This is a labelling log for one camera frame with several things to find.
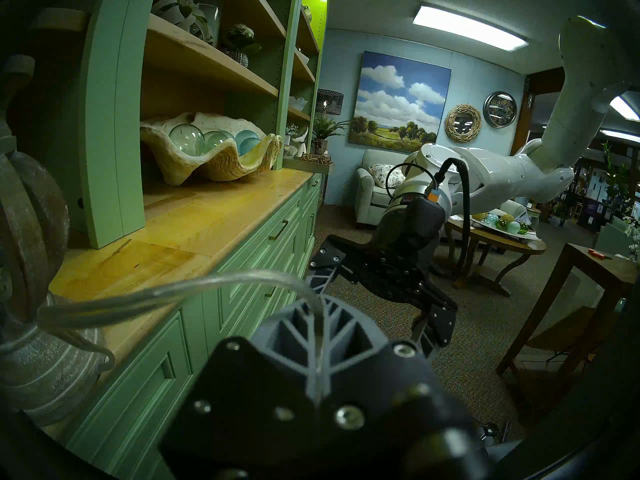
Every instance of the wooden countertop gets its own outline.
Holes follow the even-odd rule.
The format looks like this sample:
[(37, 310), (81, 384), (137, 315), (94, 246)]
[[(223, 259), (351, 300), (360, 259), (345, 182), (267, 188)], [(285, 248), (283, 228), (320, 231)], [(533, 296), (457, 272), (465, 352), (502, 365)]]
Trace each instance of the wooden countertop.
[[(145, 186), (146, 226), (101, 249), (70, 240), (49, 288), (85, 301), (205, 275), (311, 176), (282, 168), (233, 182)], [(167, 306), (105, 327), (105, 345), (116, 365), (172, 310)]]

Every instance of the table leg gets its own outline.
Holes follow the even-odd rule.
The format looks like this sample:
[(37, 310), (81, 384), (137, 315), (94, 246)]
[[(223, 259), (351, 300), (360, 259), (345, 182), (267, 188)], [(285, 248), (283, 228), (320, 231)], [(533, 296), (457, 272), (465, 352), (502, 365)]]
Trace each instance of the table leg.
[(501, 294), (503, 296), (507, 296), (510, 297), (511, 293), (509, 290), (507, 290), (505, 287), (500, 285), (500, 281), (503, 279), (503, 277), (510, 272), (511, 270), (513, 270), (514, 268), (516, 268), (517, 266), (522, 265), (523, 263), (525, 263), (525, 261), (527, 261), (529, 258), (531, 258), (531, 255), (529, 254), (523, 254), (522, 256), (520, 256), (520, 258), (516, 259), (515, 261), (509, 263), (506, 267), (504, 267), (500, 273), (498, 274), (498, 276), (495, 278), (495, 280), (491, 280), (490, 278), (485, 277), (484, 275), (481, 275), (479, 273), (474, 273), (471, 276), (471, 279), (474, 282), (477, 282), (478, 284), (481, 284), (485, 287), (488, 287), (489, 289), (491, 289), (492, 291)]
[(451, 235), (451, 229), (445, 224), (444, 233), (447, 236), (447, 242), (449, 243), (449, 262), (453, 265), (456, 264), (456, 243)]
[(471, 271), (471, 265), (474, 263), (474, 255), (476, 254), (476, 248), (478, 247), (478, 240), (471, 239), (469, 241), (469, 249), (466, 251), (465, 265), (460, 273), (460, 276), (457, 277), (456, 281), (453, 283), (453, 287), (456, 289), (461, 289), (462, 287), (467, 286), (467, 277), (469, 277), (469, 272)]
[(549, 308), (553, 304), (556, 296), (560, 292), (565, 280), (569, 276), (569, 272), (573, 268), (574, 263), (571, 259), (570, 249), (565, 246), (555, 263), (555, 267), (549, 276), (549, 280), (546, 281), (545, 288), (542, 290), (540, 297), (537, 299), (536, 305), (533, 306), (529, 318), (520, 329), (520, 333), (517, 335), (513, 344), (502, 357), (502, 361), (498, 364), (495, 372), (498, 375), (502, 375), (509, 366), (509, 362), (513, 360), (520, 350), (524, 347), (525, 343), (531, 338), (531, 335), (535, 329), (540, 325), (540, 322), (547, 314)]
[(564, 363), (562, 363), (562, 366), (558, 370), (557, 377), (555, 379), (559, 392), (566, 390), (565, 386), (568, 383), (567, 377), (571, 375), (580, 362), (584, 360), (584, 357), (598, 342), (595, 340), (594, 334), (599, 332), (604, 316), (611, 313), (616, 308), (619, 299), (620, 292), (617, 289), (607, 289), (604, 291), (602, 298), (596, 307), (596, 311), (589, 320), (587, 327), (575, 342), (566, 360), (564, 360)]
[(491, 244), (485, 244), (484, 251), (482, 251), (482, 256), (480, 257), (480, 261), (478, 262), (479, 266), (482, 266), (483, 264), (485, 264), (485, 260), (487, 259), (487, 255), (489, 254), (490, 250), (491, 250)]

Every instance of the blue wall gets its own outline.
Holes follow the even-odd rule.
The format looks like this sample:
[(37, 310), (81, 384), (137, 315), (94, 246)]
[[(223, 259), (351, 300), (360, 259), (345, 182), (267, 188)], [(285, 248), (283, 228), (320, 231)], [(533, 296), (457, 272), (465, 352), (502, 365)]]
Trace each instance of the blue wall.
[[(319, 87), (344, 94), (342, 114), (334, 116), (334, 119), (353, 117), (364, 51), (401, 56), (451, 69), (449, 91), (436, 140), (443, 146), (460, 145), (451, 141), (444, 130), (444, 119), (455, 105), (469, 103), (482, 112), (485, 99), (494, 91), (506, 91), (516, 99), (518, 105), (522, 100), (525, 76), (493, 63), (411, 41), (327, 29)], [(480, 134), (469, 145), (508, 155), (515, 129), (515, 122), (505, 129), (495, 129), (483, 118)], [(346, 134), (331, 137), (328, 141), (329, 155), (335, 165), (329, 175), (324, 202), (353, 206), (357, 185), (356, 169), (362, 162), (363, 153), (371, 146), (352, 144), (347, 141)]]

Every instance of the round mirror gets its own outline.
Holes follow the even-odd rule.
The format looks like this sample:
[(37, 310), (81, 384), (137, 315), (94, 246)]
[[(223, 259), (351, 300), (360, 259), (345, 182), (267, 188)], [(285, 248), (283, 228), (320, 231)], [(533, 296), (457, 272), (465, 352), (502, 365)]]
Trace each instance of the round mirror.
[(489, 94), (482, 110), (486, 123), (497, 129), (511, 125), (516, 119), (518, 105), (512, 95), (503, 91)]
[(482, 120), (480, 112), (470, 104), (459, 104), (449, 111), (445, 121), (445, 131), (449, 139), (456, 143), (466, 143), (480, 132)]

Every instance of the black cable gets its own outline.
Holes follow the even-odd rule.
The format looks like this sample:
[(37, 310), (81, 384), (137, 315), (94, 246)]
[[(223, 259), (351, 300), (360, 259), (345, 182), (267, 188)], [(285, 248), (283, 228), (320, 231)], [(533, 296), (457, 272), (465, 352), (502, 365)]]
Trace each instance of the black cable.
[(447, 158), (442, 164), (440, 169), (436, 172), (435, 181), (440, 184), (444, 180), (444, 176), (451, 165), (456, 167), (457, 172), (460, 174), (462, 180), (462, 209), (463, 209), (463, 223), (462, 223), (462, 251), (460, 251), (460, 258), (457, 261), (454, 274), (457, 275), (462, 271), (462, 267), (465, 264), (467, 258), (467, 249), (469, 248), (469, 239), (471, 237), (471, 191), (469, 189), (469, 171), (464, 161), (456, 158)]
[(391, 175), (391, 172), (393, 172), (396, 168), (398, 167), (405, 167), (406, 165), (409, 165), (409, 167), (417, 167), (420, 168), (420, 170), (422, 170), (425, 174), (429, 175), (431, 177), (431, 180), (434, 182), (436, 189), (438, 189), (438, 182), (436, 182), (436, 179), (433, 177), (433, 174), (427, 170), (426, 168), (421, 167), (420, 165), (418, 165), (417, 163), (412, 163), (412, 162), (404, 162), (404, 163), (399, 163), (397, 165), (395, 165), (395, 167), (393, 167), (391, 170), (389, 170), (389, 173), (386, 174), (386, 179), (385, 179), (385, 189), (386, 189), (386, 193), (389, 195), (389, 197), (391, 199), (393, 199), (394, 197), (391, 195), (391, 193), (389, 192), (389, 175)]

